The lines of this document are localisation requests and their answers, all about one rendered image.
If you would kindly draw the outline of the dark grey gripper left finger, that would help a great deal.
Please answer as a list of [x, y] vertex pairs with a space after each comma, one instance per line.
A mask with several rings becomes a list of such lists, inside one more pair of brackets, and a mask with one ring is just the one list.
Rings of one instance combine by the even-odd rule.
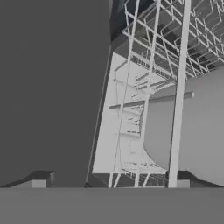
[[55, 171], [36, 170], [28, 176], [3, 184], [1, 188], [10, 187], [30, 187], [30, 188], [47, 188], [53, 185]]

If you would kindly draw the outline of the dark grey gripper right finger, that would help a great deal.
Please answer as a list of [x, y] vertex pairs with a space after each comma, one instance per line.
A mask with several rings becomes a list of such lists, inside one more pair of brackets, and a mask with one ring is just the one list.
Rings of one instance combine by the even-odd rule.
[[178, 171], [177, 180], [182, 182], [188, 181], [190, 188], [202, 188], [202, 187], [222, 188], [222, 185], [217, 185], [215, 183], [197, 178], [189, 171]]

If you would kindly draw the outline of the grey bowl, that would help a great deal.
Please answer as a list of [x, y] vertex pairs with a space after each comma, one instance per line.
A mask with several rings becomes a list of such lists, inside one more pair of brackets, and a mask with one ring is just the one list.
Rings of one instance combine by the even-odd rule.
[[[193, 97], [184, 100], [178, 168], [224, 186], [224, 66], [185, 82]], [[167, 169], [174, 101], [150, 102], [143, 147]]]

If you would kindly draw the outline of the dark grey dishwasher door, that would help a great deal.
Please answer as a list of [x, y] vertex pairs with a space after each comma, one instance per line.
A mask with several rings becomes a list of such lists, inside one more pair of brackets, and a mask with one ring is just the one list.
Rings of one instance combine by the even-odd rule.
[[109, 46], [109, 0], [0, 0], [0, 185], [83, 186]]

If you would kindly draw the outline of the dishwasher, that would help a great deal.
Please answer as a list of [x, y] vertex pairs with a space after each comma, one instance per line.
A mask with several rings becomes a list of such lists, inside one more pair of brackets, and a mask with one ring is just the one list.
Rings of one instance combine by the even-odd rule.
[[[188, 181], [168, 184], [167, 170], [159, 167], [143, 145], [144, 106], [125, 108], [124, 103], [145, 101], [152, 84], [164, 76], [150, 70], [151, 52], [139, 41], [145, 31], [140, 18], [156, 16], [158, 0], [121, 0], [124, 27], [112, 43], [109, 71], [103, 90], [100, 117], [89, 161], [87, 187], [189, 187]], [[121, 104], [118, 109], [110, 106]]]

